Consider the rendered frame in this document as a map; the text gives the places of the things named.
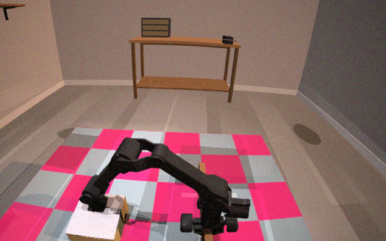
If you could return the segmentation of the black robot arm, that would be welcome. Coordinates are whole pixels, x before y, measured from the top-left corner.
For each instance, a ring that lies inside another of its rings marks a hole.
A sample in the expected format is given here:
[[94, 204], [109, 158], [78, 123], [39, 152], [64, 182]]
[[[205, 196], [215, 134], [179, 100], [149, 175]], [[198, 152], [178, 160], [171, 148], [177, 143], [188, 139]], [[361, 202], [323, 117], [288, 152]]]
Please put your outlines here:
[[[139, 158], [142, 150], [151, 152], [151, 156]], [[165, 144], [153, 143], [146, 138], [126, 137], [100, 174], [91, 177], [79, 201], [88, 205], [88, 211], [102, 213], [108, 200], [104, 194], [119, 173], [150, 168], [161, 169], [194, 189], [199, 194], [197, 208], [202, 209], [210, 219], [218, 218], [221, 212], [231, 218], [249, 217], [250, 199], [232, 198], [227, 180], [215, 174], [207, 175], [173, 153]]]

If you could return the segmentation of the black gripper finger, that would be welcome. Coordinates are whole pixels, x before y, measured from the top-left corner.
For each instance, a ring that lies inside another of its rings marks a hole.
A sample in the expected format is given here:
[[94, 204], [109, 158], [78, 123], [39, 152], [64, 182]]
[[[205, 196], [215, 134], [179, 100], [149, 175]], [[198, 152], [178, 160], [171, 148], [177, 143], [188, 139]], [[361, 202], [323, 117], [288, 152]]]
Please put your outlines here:
[[202, 236], [202, 230], [198, 230], [198, 231], [194, 230], [194, 233], [199, 234], [199, 235]]
[[224, 233], [224, 229], [212, 229], [212, 235], [222, 234]]

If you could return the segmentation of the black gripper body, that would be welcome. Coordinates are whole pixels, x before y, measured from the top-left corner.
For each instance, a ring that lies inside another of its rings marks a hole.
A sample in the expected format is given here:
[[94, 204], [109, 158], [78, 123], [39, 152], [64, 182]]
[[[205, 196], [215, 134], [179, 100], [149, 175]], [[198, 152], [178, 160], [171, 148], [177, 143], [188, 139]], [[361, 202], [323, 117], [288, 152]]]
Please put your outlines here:
[[218, 218], [210, 219], [204, 215], [202, 212], [202, 217], [193, 220], [193, 214], [182, 213], [181, 214], [181, 226], [180, 231], [185, 233], [190, 233], [194, 230], [202, 229], [224, 229], [226, 225], [227, 232], [236, 232], [239, 228], [238, 219], [234, 217], [219, 216]]

